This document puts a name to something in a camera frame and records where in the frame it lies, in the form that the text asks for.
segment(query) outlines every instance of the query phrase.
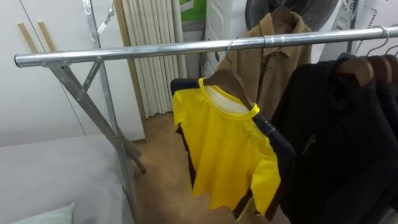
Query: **black jacket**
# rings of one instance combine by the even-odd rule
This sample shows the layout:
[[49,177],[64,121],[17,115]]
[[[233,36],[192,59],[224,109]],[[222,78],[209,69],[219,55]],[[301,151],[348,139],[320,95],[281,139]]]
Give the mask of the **black jacket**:
[[376,82],[335,75],[339,62],[296,69],[272,123],[298,159],[281,207],[292,224],[375,223],[397,178],[398,142]]
[[[384,116],[388,120],[392,132],[394,133],[396,139],[398,139],[398,104],[397,104],[397,88],[394,84],[377,82],[377,97],[379,98],[380,106],[384,112]],[[398,211],[398,176],[396,184],[391,186],[389,190],[384,193],[378,204],[377,208],[380,210],[387,210],[389,205],[393,207],[395,211]],[[391,201],[391,194],[396,196]]]

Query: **wooden floor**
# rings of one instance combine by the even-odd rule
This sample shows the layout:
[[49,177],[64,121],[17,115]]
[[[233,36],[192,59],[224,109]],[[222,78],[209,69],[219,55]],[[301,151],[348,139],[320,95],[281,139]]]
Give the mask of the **wooden floor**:
[[[191,195],[187,155],[174,133],[172,113],[149,118],[144,125],[147,142],[137,145],[147,173],[136,177],[137,224],[236,223],[226,207],[210,210],[207,195]],[[247,212],[238,223],[289,224],[280,212],[273,222]]]

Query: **clothes hanger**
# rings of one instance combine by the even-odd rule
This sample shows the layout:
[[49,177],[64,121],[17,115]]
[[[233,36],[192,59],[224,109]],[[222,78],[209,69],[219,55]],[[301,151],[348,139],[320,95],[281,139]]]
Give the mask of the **clothes hanger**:
[[385,56],[371,56],[371,57],[368,57],[368,55],[373,50],[380,49],[381,47],[383,47],[383,46],[385,46],[387,44],[387,42],[389,41],[389,38],[390,38],[390,33],[388,32],[388,30],[385,27],[381,27],[381,26],[373,26],[373,27],[382,28],[383,29],[383,33],[384,32],[387,33],[387,39],[382,45],[371,49],[366,54],[366,56],[367,56],[366,60],[368,60],[371,63],[371,65],[373,67],[373,71],[374,71],[374,76],[376,77],[377,80],[382,81],[382,82],[391,83],[392,82],[392,68],[391,68],[391,64],[388,61],[388,59],[385,58]]
[[216,85],[216,86],[226,86],[230,89],[237,98],[239,98],[243,105],[251,111],[254,108],[254,103],[250,100],[248,95],[245,92],[244,84],[241,78],[232,71],[232,61],[229,59],[229,50],[232,46],[234,40],[238,37],[235,37],[231,43],[229,44],[226,50],[226,59],[230,62],[231,67],[229,69],[220,69],[216,71],[211,77],[205,78],[203,80],[203,84],[208,85]]
[[397,54],[398,54],[398,52],[397,52],[395,55],[389,55],[389,54],[388,54],[388,52],[389,52],[391,49],[394,49],[394,48],[396,48],[396,47],[398,47],[398,45],[392,46],[392,47],[390,47],[389,49],[387,49],[387,51],[385,52],[385,57],[386,57],[386,59],[390,62],[390,65],[391,65],[392,82],[393,82],[393,84],[394,84],[396,87],[398,87],[398,59],[397,59]]
[[351,58],[339,64],[335,72],[339,75],[355,75],[360,86],[364,86],[374,77],[372,64],[365,58],[361,57]]
[[282,0],[280,6],[271,13],[271,17],[273,21],[282,20],[291,26],[295,25],[294,17],[290,13],[290,9],[285,6],[285,0]]

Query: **bed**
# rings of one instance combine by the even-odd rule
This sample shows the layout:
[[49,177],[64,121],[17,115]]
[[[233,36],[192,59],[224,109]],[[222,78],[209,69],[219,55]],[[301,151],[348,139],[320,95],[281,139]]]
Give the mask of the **bed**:
[[74,224],[132,224],[119,173],[102,134],[0,147],[0,223],[75,202]]

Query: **brown jacket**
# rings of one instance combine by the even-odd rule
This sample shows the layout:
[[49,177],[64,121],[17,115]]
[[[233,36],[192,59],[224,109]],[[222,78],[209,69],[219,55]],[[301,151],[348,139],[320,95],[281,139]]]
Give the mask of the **brown jacket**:
[[[245,37],[310,32],[302,18],[291,12],[295,26],[284,21],[272,21],[267,14],[260,24]],[[246,93],[255,101],[263,115],[271,119],[285,90],[292,72],[301,64],[310,63],[311,45],[267,49],[243,49],[230,51],[229,61],[224,58],[218,69],[232,68],[243,80]]]

